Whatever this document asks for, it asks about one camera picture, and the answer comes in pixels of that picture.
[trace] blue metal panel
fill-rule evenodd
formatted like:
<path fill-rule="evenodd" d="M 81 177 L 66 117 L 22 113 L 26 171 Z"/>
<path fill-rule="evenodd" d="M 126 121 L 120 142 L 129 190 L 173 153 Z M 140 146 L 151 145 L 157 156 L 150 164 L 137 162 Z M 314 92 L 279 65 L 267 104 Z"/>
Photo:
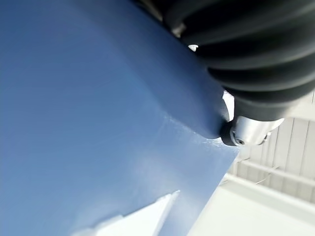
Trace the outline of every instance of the blue metal panel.
<path fill-rule="evenodd" d="M 161 235 L 186 235 L 237 151 L 214 139 L 220 86 L 127 0 L 0 2 L 1 235 L 69 236 L 175 190 Z"/>

